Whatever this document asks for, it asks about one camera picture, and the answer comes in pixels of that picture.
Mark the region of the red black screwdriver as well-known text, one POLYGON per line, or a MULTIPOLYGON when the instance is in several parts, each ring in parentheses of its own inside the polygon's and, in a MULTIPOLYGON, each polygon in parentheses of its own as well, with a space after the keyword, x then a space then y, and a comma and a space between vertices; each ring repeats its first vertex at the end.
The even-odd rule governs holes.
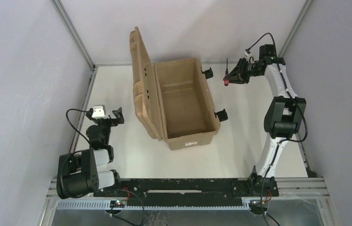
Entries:
POLYGON ((226 59, 226 69, 225 69, 225 74, 224 74, 224 79, 223 79, 224 86, 228 86, 229 85, 229 81, 225 79, 228 76, 228 74, 229 74, 229 71, 228 71, 228 59, 226 59))

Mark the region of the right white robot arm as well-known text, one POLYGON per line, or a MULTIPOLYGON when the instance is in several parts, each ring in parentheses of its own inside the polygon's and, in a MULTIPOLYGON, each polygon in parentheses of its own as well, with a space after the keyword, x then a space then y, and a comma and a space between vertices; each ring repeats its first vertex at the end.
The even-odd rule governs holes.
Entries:
POLYGON ((223 78, 224 84, 247 84, 251 77, 264 76, 270 85, 272 102, 264 117, 266 142, 253 170, 237 191, 249 196, 278 193, 275 171, 286 144, 292 141, 303 124, 306 100, 298 97, 285 74, 283 58, 279 58, 274 44, 259 48, 259 59, 250 63, 239 59, 235 68, 223 78))

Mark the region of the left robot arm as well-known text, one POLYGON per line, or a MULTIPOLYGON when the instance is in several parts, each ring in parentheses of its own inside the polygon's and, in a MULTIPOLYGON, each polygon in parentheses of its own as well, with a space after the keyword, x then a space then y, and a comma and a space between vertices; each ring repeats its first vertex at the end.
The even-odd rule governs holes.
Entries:
POLYGON ((114 149, 109 144, 111 128, 124 124, 122 108, 112 113, 114 118, 106 114, 104 105, 96 105, 85 111, 87 118, 94 123, 82 135, 89 147, 59 157, 56 185, 59 198, 81 198, 103 188, 121 187, 116 170, 98 170, 99 166, 114 160, 114 149))

